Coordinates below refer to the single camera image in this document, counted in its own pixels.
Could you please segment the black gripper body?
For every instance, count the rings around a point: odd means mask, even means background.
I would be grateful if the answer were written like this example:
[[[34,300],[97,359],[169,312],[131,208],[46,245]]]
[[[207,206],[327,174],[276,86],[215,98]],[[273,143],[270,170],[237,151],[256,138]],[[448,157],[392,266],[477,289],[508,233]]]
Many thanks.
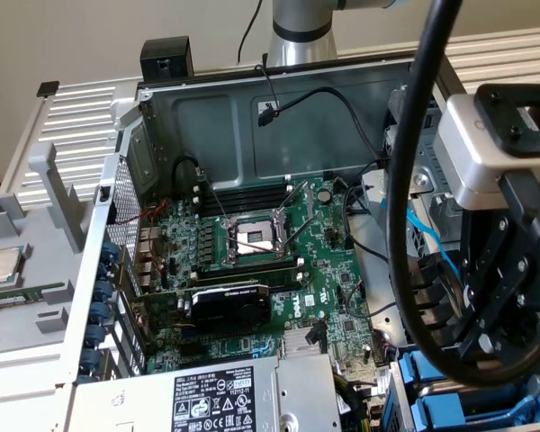
[[[467,296],[457,327],[461,359],[522,358],[540,330],[539,247],[508,211],[465,211],[461,251]]]

